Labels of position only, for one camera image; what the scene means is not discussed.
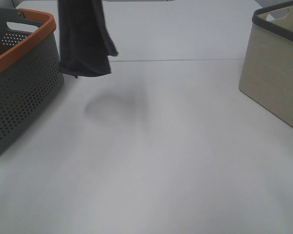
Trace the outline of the dark grey towel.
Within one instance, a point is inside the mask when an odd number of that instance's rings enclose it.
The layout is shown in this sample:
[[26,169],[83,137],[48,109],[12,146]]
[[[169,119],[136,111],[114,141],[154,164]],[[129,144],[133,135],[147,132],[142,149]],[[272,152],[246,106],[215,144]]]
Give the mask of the dark grey towel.
[[101,0],[58,1],[59,71],[74,77],[111,73],[109,56],[118,51],[106,28]]

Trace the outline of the beige bin grey rim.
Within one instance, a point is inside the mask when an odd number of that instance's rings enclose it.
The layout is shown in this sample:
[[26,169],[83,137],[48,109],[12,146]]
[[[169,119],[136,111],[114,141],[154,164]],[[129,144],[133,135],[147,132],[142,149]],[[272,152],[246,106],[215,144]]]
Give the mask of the beige bin grey rim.
[[254,12],[239,90],[293,128],[293,0]]

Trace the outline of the grey perforated basket orange rim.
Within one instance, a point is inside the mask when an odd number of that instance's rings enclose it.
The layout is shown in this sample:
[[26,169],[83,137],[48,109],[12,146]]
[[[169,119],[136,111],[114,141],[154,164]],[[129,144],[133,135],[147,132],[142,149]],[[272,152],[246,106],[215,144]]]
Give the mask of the grey perforated basket orange rim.
[[0,155],[64,83],[52,14],[0,7]]

